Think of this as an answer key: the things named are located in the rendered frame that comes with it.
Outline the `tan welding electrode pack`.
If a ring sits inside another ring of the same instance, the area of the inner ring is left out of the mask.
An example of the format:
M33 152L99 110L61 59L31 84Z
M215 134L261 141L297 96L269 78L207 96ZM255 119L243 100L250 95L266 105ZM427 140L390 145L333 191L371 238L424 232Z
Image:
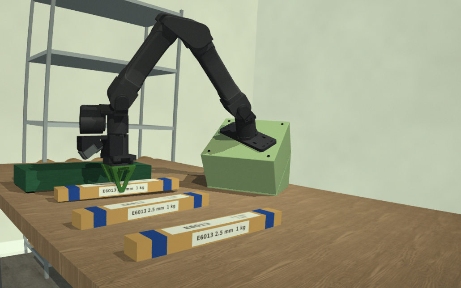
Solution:
M131 195L179 189L179 179L174 177L129 181L124 192L119 192L115 182L56 186L54 199L57 202L93 199L101 197Z
M263 208L124 235L124 254L136 262L281 225L282 211Z
M72 225L80 230L123 223L209 205L209 194L189 192L112 205L72 210Z

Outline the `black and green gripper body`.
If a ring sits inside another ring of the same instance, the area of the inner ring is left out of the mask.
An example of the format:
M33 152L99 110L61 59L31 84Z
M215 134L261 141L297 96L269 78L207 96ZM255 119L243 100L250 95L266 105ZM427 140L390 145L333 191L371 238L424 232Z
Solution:
M133 164L133 161L137 160L137 156L128 153L128 134L119 135L123 136L123 155L119 156L108 156L100 154L100 158L103 158L103 164L109 166L125 166Z

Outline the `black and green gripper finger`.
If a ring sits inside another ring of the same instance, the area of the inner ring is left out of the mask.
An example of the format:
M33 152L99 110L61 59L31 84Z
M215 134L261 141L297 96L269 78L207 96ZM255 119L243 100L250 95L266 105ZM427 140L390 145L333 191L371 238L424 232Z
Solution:
M107 176L109 182L113 182L113 179L112 179L111 174L110 174L110 172L109 172L109 165L106 165L106 164L101 163L101 167L102 167L104 173L106 174L106 176ZM123 176L123 172L124 172L124 171L118 171L119 181L121 181L121 178L122 178L122 176Z
M129 179L130 179L131 175L133 174L133 172L134 172L134 170L136 168L136 165L109 166L109 168L111 170L111 173L112 173L112 176L113 176L113 179L115 181L115 184L117 186L118 191L119 192L124 192L128 182L129 182ZM125 177L123 186L121 187L117 172L118 171L124 171L124 170L127 170L128 172L127 172L127 175Z

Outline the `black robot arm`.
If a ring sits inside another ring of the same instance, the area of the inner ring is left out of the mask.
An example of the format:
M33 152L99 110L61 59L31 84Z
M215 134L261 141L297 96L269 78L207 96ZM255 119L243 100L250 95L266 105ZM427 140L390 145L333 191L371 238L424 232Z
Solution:
M264 152L277 142L256 129L256 116L244 93L235 84L212 42L209 28L193 19L159 13L150 34L127 66L107 89L110 104L81 105L80 134L107 133L116 136L77 136L77 150L86 160L101 150L108 156L123 155L123 136L128 133L128 109L138 97L145 79L177 38L190 49L215 87L222 106L235 118L220 133Z

